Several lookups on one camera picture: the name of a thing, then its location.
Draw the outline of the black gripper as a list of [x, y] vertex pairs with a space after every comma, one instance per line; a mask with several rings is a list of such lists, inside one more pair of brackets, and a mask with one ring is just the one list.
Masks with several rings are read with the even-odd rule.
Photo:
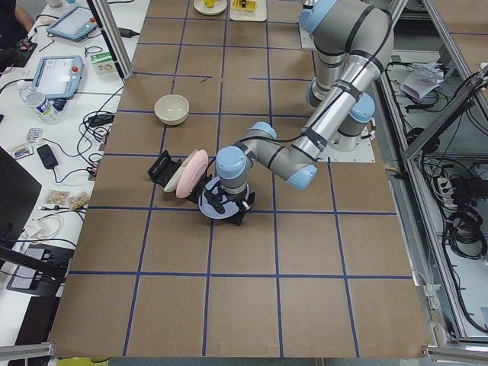
[[250, 210], [252, 208], [252, 192], [250, 190], [238, 194], [227, 194], [226, 210]]

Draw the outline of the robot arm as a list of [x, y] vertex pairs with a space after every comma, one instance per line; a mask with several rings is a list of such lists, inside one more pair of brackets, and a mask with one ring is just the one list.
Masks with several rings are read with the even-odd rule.
[[247, 172], [256, 163], [297, 190], [306, 188], [319, 155], [390, 60], [393, 19], [386, 10], [362, 1], [318, 1], [302, 10], [299, 25], [313, 38], [322, 66], [309, 90], [316, 110], [290, 147], [278, 141], [269, 124], [258, 122], [217, 153], [217, 182], [201, 199], [218, 213], [231, 203], [247, 205]]

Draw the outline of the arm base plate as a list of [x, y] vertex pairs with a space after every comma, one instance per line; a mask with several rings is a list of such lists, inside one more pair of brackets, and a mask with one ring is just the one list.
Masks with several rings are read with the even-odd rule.
[[319, 155], [321, 162], [374, 163], [372, 140], [375, 138], [376, 123], [372, 117], [361, 122], [347, 116], [340, 128]]
[[303, 50], [315, 50], [315, 43], [313, 35], [305, 30], [301, 25], [299, 26], [300, 44]]

